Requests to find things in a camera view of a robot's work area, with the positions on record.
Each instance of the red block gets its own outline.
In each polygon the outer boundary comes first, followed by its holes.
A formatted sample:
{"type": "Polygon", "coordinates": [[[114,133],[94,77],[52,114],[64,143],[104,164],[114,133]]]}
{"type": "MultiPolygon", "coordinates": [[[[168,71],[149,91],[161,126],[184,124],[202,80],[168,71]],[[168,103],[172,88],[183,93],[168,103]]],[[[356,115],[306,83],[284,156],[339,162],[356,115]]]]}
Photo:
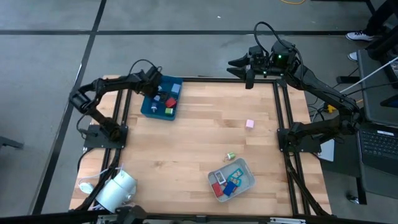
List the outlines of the red block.
{"type": "Polygon", "coordinates": [[[212,184],[211,187],[213,188],[214,193],[216,194],[217,197],[223,196],[224,192],[218,183],[212,184]]]}
{"type": "Polygon", "coordinates": [[[177,102],[175,101],[174,98],[170,97],[167,101],[166,101],[166,107],[168,108],[172,108],[173,106],[175,106],[177,104],[177,102]]]}

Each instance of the wooden tabletop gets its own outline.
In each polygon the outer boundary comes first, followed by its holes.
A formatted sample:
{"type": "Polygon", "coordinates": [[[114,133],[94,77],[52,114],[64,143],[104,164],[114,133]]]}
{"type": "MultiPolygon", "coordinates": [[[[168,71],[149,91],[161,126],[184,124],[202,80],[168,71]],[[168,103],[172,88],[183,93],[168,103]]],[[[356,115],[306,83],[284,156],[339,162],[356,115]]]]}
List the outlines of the wooden tabletop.
{"type": "MultiPolygon", "coordinates": [[[[282,90],[280,97],[285,113],[282,90]]],[[[289,97],[294,121],[309,122],[304,93],[289,88],[289,97]]],[[[107,93],[98,109],[111,116],[115,99],[116,92],[107,93]]],[[[142,101],[142,96],[133,94],[127,120],[129,134],[120,162],[137,180],[134,203],[148,213],[291,215],[271,84],[259,83],[246,90],[243,83],[185,82],[175,121],[146,118],[140,112],[142,101]],[[254,129],[245,129],[247,119],[254,120],[254,129]],[[256,184],[220,203],[207,175],[227,164],[223,161],[227,152],[245,159],[256,184]]],[[[284,122],[287,127],[286,114],[284,122]]],[[[83,158],[70,208],[79,206],[87,196],[79,190],[77,182],[99,173],[103,154],[104,149],[95,149],[83,158]]],[[[323,209],[330,212],[319,160],[307,153],[301,153],[301,158],[306,186],[323,209]]],[[[297,187],[296,193],[302,212],[297,187]]]]}

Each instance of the gray tray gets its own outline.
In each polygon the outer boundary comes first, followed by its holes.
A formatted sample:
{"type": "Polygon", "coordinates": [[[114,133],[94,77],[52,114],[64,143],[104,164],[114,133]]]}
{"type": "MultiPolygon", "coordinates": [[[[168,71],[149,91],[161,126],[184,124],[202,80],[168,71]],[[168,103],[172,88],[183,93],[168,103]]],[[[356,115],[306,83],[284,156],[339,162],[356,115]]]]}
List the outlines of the gray tray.
{"type": "MultiPolygon", "coordinates": [[[[229,177],[229,175],[231,175],[238,168],[241,168],[241,170],[243,171],[243,175],[240,177],[240,179],[242,180],[241,185],[230,196],[227,196],[227,195],[224,194],[224,195],[222,195],[220,197],[217,197],[216,194],[214,194],[214,196],[217,198],[217,200],[219,202],[226,202],[227,200],[237,196],[238,194],[241,194],[244,191],[249,190],[256,183],[254,175],[250,171],[250,169],[248,167],[248,164],[242,158],[236,159],[234,162],[232,162],[232,163],[230,163],[230,164],[228,164],[226,166],[223,166],[219,170],[223,173],[225,179],[227,179],[229,177]]],[[[211,187],[212,184],[217,183],[217,180],[216,180],[216,177],[215,177],[214,173],[216,171],[219,171],[219,170],[214,170],[214,171],[210,172],[207,175],[207,178],[208,178],[209,183],[210,183],[210,187],[211,187]]]]}

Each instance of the gray floor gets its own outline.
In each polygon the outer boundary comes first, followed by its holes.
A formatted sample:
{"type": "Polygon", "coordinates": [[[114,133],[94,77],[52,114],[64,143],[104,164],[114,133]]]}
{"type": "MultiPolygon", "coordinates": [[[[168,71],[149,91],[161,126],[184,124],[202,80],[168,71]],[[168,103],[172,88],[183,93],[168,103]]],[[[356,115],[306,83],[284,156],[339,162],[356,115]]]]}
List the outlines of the gray floor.
{"type": "MultiPolygon", "coordinates": [[[[99,5],[100,0],[0,0],[0,29],[91,30],[99,5]]],[[[356,30],[369,17],[360,2],[308,0],[293,6],[261,0],[113,0],[106,4],[99,30],[251,30],[260,20],[277,30],[356,30]]],[[[366,46],[344,36],[283,38],[297,44],[305,65],[329,85],[356,68],[346,54],[366,46]]],[[[87,40],[87,35],[0,35],[0,135],[25,143],[22,151],[0,150],[0,217],[29,211],[87,40]]],[[[270,48],[275,38],[264,36],[261,42],[270,48]]],[[[227,61],[253,45],[252,35],[97,36],[83,83],[106,74],[124,75],[140,58],[163,66],[167,75],[230,77],[227,61]]],[[[307,93],[306,97],[308,103],[315,99],[307,93]]],[[[45,213],[68,209],[83,145],[75,130],[79,116],[72,114],[45,213]]],[[[345,199],[347,191],[355,190],[353,178],[330,172],[324,176],[335,215],[389,223],[398,219],[398,200],[367,194],[369,205],[354,205],[345,199]]]]}

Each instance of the sneaker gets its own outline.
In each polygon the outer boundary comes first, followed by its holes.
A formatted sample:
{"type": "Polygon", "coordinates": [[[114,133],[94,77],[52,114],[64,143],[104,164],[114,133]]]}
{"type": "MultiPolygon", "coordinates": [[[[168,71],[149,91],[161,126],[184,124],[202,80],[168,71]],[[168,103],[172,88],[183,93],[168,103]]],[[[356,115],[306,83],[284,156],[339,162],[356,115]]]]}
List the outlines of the sneaker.
{"type": "Polygon", "coordinates": [[[357,31],[357,32],[350,32],[346,34],[346,38],[348,40],[364,40],[364,41],[372,41],[374,39],[374,36],[369,36],[363,33],[363,31],[357,31]]]}
{"type": "Polygon", "coordinates": [[[347,56],[348,56],[348,59],[350,59],[350,60],[352,60],[354,62],[358,61],[358,57],[356,56],[356,52],[350,53],[347,56]]]}

